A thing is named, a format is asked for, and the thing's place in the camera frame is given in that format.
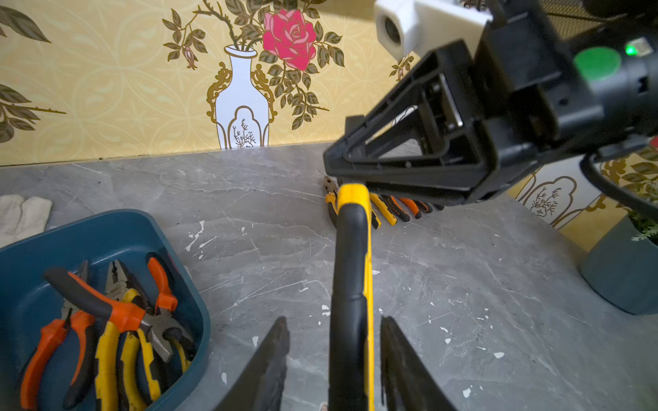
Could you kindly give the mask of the teal plastic storage box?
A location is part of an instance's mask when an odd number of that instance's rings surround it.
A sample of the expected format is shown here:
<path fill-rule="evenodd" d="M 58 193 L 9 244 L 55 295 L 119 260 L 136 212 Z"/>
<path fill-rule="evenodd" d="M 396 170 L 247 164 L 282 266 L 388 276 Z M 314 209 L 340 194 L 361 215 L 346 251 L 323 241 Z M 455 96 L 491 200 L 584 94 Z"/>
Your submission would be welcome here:
<path fill-rule="evenodd" d="M 40 330 L 61 316 L 63 298 L 44 279 L 46 269 L 62 266 L 75 272 L 90 263 L 89 284 L 103 291 L 108 265 L 121 260 L 145 289 L 150 301 L 158 288 L 147 269 L 147 255 L 156 253 L 170 273 L 178 308 L 173 313 L 191 334 L 195 359 L 180 377 L 178 360 L 166 368 L 170 388 L 151 405 L 174 410 L 190 402 L 207 369 L 210 318 L 207 307 L 183 262 L 155 219 L 139 210 L 97 214 L 16 242 L 1 250 L 1 408 L 20 408 L 25 366 L 36 349 Z"/>

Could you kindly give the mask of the yellow black combination pliers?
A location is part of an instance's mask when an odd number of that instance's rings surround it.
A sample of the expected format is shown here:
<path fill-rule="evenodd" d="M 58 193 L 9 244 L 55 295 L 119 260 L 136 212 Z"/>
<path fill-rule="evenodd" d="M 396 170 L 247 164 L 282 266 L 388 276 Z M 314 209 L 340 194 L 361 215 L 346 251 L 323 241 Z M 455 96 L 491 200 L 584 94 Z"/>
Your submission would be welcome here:
<path fill-rule="evenodd" d="M 384 219 L 390 224 L 395 226 L 398 223 L 397 217 L 391 212 L 387 204 L 380 198 L 379 195 L 374 193 L 369 194 L 370 201 L 375 204 L 376 208 L 380 211 Z"/>

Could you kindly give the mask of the orange black reversed pliers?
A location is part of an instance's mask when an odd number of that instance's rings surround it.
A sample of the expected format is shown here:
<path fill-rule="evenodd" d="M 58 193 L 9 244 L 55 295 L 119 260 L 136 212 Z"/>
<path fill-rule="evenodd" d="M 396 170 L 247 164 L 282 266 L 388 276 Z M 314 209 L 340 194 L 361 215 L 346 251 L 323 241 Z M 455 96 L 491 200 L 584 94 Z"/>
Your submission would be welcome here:
<path fill-rule="evenodd" d="M 117 301 L 100 294 L 63 267 L 46 270 L 45 279 L 74 306 L 115 325 L 120 332 L 144 331 L 163 361 L 171 360 L 174 342 L 183 347 L 185 359 L 191 361 L 195 357 L 194 339 L 173 317 L 178 308 L 178 298 L 171 289 L 169 271 L 156 253 L 147 254 L 147 268 L 159 291 L 153 313 L 135 303 Z"/>

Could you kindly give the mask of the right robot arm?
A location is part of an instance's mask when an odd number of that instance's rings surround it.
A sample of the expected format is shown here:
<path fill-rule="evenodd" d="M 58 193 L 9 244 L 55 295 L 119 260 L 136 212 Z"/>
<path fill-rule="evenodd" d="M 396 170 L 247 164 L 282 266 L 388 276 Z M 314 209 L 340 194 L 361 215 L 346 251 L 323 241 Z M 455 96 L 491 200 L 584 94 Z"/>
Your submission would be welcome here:
<path fill-rule="evenodd" d="M 546 164 L 646 217 L 657 207 L 595 166 L 657 134 L 657 4 L 587 1 L 601 24 L 563 40 L 536 1 L 378 1 L 378 41 L 419 62 L 325 150 L 327 174 L 435 205 L 491 200 Z"/>

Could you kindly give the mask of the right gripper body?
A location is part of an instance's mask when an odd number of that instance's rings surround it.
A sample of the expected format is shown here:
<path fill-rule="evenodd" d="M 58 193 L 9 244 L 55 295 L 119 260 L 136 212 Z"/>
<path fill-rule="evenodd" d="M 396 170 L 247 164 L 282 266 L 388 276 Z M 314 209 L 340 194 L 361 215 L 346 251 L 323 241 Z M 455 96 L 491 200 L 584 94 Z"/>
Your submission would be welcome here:
<path fill-rule="evenodd" d="M 641 199 L 596 165 L 648 144 L 648 5 L 586 1 L 598 25 L 562 39 L 537 1 L 490 1 L 476 53 L 458 40 L 420 57 L 324 153 L 327 174 L 372 191 L 460 206 L 546 164 L 629 207 Z"/>

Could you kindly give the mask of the yellow black large pliers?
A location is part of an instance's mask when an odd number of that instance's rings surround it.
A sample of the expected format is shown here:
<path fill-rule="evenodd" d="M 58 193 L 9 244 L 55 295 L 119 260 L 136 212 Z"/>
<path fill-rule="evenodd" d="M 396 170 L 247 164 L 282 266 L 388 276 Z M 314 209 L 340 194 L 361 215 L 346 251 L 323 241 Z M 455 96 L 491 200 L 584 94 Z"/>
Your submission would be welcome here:
<path fill-rule="evenodd" d="M 329 342 L 330 410 L 375 409 L 375 319 L 368 189 L 339 189 Z"/>

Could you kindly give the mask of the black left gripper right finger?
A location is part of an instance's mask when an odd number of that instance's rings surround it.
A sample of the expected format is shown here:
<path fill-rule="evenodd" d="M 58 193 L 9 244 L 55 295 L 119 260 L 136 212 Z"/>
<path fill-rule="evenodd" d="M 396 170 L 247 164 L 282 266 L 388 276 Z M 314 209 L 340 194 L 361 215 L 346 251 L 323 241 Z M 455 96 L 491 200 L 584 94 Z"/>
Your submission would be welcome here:
<path fill-rule="evenodd" d="M 381 319 L 380 362 L 382 402 L 388 410 L 457 410 L 392 317 Z"/>

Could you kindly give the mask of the yellow handled pliers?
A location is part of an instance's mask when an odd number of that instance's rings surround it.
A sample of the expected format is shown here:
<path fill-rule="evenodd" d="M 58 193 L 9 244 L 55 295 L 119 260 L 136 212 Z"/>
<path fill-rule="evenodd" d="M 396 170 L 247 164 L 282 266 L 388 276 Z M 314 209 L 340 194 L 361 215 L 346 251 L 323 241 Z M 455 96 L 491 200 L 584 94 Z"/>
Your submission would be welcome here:
<path fill-rule="evenodd" d="M 386 204 L 391 214 L 393 214 L 397 219 L 405 223 L 409 222 L 409 220 L 411 219 L 410 216 L 401 208 L 401 206 L 398 204 L 397 200 L 394 197 L 388 195 L 382 195 L 381 198 L 383 202 Z"/>

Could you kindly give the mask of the orange black combination pliers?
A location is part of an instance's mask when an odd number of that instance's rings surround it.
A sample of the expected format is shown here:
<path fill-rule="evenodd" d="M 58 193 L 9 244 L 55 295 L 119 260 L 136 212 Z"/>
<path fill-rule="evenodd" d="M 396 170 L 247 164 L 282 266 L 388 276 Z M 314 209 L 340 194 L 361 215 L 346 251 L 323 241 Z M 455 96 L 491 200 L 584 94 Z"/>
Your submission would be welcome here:
<path fill-rule="evenodd" d="M 419 219 L 422 216 L 420 208 L 413 200 L 407 198 L 401 198 L 400 200 L 409 209 L 415 219 Z"/>

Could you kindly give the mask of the yellow long-nose pliers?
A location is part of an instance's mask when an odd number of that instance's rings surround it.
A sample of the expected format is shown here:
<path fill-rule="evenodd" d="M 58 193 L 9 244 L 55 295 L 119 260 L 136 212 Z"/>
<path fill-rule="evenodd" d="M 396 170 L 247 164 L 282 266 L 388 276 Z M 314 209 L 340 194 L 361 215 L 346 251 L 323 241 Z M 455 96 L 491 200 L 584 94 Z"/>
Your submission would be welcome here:
<path fill-rule="evenodd" d="M 335 181 L 330 178 L 330 176 L 324 176 L 323 185 L 326 191 L 325 202 L 327 203 L 327 210 L 330 217 L 330 220 L 334 226 L 337 226 L 338 222 L 338 191 L 339 187 Z"/>

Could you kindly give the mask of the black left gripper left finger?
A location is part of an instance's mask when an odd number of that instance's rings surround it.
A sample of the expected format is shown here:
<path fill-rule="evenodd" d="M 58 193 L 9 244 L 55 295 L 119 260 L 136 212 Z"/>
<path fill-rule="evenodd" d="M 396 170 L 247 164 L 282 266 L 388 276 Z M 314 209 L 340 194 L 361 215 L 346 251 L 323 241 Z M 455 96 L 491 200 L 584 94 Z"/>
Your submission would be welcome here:
<path fill-rule="evenodd" d="M 280 316 L 215 410 L 279 411 L 289 352 L 290 332 Z"/>

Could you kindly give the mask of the orange black long-nose pliers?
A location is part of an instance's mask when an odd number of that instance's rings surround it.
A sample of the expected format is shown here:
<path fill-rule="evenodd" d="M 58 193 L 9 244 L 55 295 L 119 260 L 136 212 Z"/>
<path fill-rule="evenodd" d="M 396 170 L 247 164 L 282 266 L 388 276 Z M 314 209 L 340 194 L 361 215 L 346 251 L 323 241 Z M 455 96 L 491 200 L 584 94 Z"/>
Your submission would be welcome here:
<path fill-rule="evenodd" d="M 445 209 L 445 207 L 443 205 L 441 205 L 441 206 L 440 205 L 432 205 L 432 204 L 429 204 L 427 202 L 423 202 L 423 201 L 420 201 L 420 200 L 415 200 L 414 203 L 416 204 L 416 206 L 418 207 L 418 209 L 421 212 L 427 213 L 427 214 L 430 214 L 434 211 L 440 212 L 440 211 L 443 211 Z"/>

